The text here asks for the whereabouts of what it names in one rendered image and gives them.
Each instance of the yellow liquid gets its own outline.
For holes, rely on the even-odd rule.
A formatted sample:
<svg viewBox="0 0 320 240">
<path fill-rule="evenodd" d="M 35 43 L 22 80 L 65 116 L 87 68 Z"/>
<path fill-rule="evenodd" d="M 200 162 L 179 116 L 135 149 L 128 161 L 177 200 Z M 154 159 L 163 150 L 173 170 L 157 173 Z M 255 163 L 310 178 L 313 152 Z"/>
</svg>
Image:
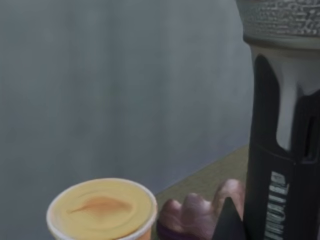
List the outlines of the yellow liquid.
<svg viewBox="0 0 320 240">
<path fill-rule="evenodd" d="M 54 226 L 72 239 L 116 240 L 143 227 L 156 208 L 139 186 L 105 178 L 68 190 L 55 202 L 51 215 Z"/>
</svg>

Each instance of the cup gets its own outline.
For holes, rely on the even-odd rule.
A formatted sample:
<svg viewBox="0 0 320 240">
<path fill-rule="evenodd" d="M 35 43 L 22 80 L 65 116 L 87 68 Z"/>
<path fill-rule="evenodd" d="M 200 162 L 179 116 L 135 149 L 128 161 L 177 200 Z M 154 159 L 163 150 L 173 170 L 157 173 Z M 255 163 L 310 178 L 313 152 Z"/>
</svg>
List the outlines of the cup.
<svg viewBox="0 0 320 240">
<path fill-rule="evenodd" d="M 157 213 L 156 198 L 143 185 L 101 178 L 60 193 L 46 222 L 56 240 L 151 240 Z"/>
</svg>

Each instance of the gray background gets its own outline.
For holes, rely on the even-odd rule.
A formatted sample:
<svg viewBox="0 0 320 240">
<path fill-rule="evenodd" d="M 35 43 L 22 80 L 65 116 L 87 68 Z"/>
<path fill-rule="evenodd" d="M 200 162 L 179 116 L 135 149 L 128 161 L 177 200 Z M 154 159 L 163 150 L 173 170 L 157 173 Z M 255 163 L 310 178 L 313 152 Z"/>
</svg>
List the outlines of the gray background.
<svg viewBox="0 0 320 240">
<path fill-rule="evenodd" d="M 157 193 L 248 142 L 249 48 L 233 0 L 0 1 L 0 239 L 98 177 Z"/>
</svg>

